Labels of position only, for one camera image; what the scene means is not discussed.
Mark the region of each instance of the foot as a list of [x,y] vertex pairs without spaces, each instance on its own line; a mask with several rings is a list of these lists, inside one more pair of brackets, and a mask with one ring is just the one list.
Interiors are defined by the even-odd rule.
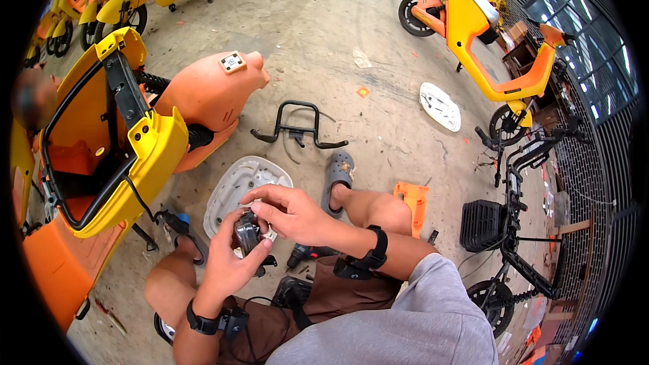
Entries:
[[343,207],[343,197],[349,189],[344,183],[338,182],[331,187],[331,197],[329,198],[329,208],[336,211]]
[[202,258],[202,254],[200,253],[199,249],[196,248],[194,241],[192,241],[186,235],[179,235],[176,241],[178,242],[176,251],[189,253],[195,261],[198,261]]

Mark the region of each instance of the hand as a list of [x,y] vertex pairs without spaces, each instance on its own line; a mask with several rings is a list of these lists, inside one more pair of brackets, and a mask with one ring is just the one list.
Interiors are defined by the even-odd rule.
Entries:
[[263,239],[244,259],[232,251],[234,224],[247,208],[237,209],[223,219],[219,232],[212,237],[210,254],[205,267],[203,283],[196,299],[222,303],[226,297],[239,292],[262,264],[272,247],[270,239]]
[[339,223],[302,189],[264,185],[249,191],[240,203],[245,205],[256,199],[261,201],[254,202],[250,209],[270,223],[282,238],[289,237],[299,244],[326,246],[331,231]]

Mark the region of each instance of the left hand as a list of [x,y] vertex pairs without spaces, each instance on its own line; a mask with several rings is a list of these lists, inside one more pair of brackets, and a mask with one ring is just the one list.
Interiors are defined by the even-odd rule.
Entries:
[[225,216],[219,226],[219,232],[212,237],[205,276],[196,299],[222,303],[226,297],[239,292],[253,278],[259,265],[268,256],[272,247],[270,239],[263,239],[244,259],[240,259],[232,251],[234,225],[246,210],[237,209]]

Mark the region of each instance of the right hand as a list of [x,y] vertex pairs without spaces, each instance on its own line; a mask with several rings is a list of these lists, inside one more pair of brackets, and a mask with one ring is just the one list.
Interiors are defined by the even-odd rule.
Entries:
[[326,214],[302,189],[280,185],[264,185],[249,191],[240,201],[246,205],[256,201],[250,209],[270,223],[272,229],[282,238],[306,246],[326,246],[331,239],[331,230],[339,223]]

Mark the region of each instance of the concrete floor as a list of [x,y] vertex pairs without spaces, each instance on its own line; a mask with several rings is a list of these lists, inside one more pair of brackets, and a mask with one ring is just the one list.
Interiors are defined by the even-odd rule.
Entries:
[[[248,100],[235,134],[201,166],[175,175],[151,206],[171,202],[190,215],[199,228],[207,200],[226,169],[245,155],[260,155],[280,165],[296,187],[305,189],[319,202],[324,163],[331,151],[318,150],[311,137],[300,149],[288,142],[287,149],[301,164],[288,158],[280,141],[266,144],[249,131],[271,131],[277,106],[284,100],[315,103],[331,116],[320,119],[323,141],[349,140],[345,148],[357,166],[354,187],[392,192],[398,181],[417,185],[428,183],[428,208],[422,238],[439,231],[436,247],[459,264],[471,254],[459,245],[461,209],[465,202],[490,199],[503,202],[503,189],[494,189],[492,168],[475,170],[476,158],[484,147],[475,135],[475,126],[487,127],[500,105],[488,101],[466,71],[455,72],[456,58],[439,36],[418,38],[399,24],[396,10],[401,0],[181,0],[178,10],[150,3],[149,23],[143,39],[149,53],[147,70],[173,77],[195,60],[217,52],[259,51],[271,83]],[[82,53],[75,29],[73,44],[62,59],[47,58],[45,71],[63,77]],[[359,69],[352,51],[361,49],[373,68]],[[509,79],[496,44],[475,43],[490,74],[499,81]],[[419,86],[431,82],[444,89],[459,105],[462,126],[452,133],[422,110]],[[356,91],[365,86],[370,94],[362,99]],[[298,112],[292,124],[309,125],[309,113]],[[525,202],[530,211],[521,215],[521,236],[544,237],[545,213],[541,208],[543,180],[540,170],[528,170]],[[157,239],[159,253],[145,253],[144,242],[133,232],[126,236],[91,292],[125,326],[123,337],[93,305],[83,321],[75,321],[68,337],[89,363],[171,364],[171,348],[155,333],[153,311],[143,296],[149,270],[171,246],[148,218],[139,221]],[[289,240],[275,242],[272,253],[279,266],[270,268],[239,293],[242,297],[271,297],[277,282],[285,276],[286,259],[293,247]],[[545,245],[521,244],[519,253],[537,267],[543,265]],[[483,263],[489,253],[481,253],[460,267],[462,276]],[[304,277],[313,273],[297,275]],[[463,281],[469,287],[489,279],[500,267],[500,254]],[[528,289],[528,283],[510,271],[509,287],[514,294]],[[510,345],[520,345],[527,330],[520,329],[526,309],[516,306],[510,326]]]

